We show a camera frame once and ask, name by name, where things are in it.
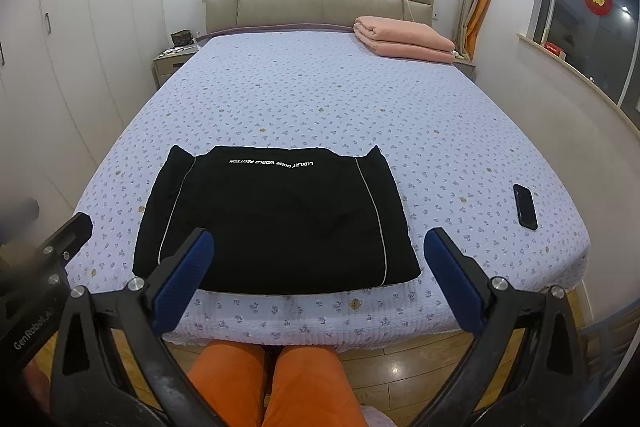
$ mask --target white wardrobe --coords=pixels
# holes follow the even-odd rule
[[[0,0],[0,46],[0,142],[41,206],[41,240],[156,91],[162,0]]]

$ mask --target bedspread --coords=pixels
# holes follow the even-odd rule
[[[371,54],[353,34],[278,32],[211,39],[149,100],[102,162],[77,211],[94,234],[66,269],[93,293],[132,277],[136,236],[169,149],[216,145],[325,147],[363,155],[378,145],[392,169],[422,273],[389,287],[329,295],[252,296],[197,290],[176,343],[380,347],[456,328],[422,256],[443,227],[490,276],[519,289],[574,286],[589,236],[538,150],[455,67]],[[533,193],[539,228],[518,223],[513,184]]]

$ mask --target black phone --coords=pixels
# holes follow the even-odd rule
[[[513,193],[516,196],[516,208],[518,210],[518,221],[526,229],[537,230],[538,220],[536,219],[536,208],[533,206],[533,197],[527,187],[513,185]]]

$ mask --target folded black clothing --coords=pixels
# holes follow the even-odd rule
[[[140,224],[133,273],[148,277],[196,227],[214,240],[200,288],[254,295],[333,293],[415,279],[396,182],[378,147],[172,147]]]

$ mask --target orange pants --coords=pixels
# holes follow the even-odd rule
[[[331,347],[285,347],[264,413],[264,350],[213,341],[189,379],[229,427],[367,427],[340,359]]]

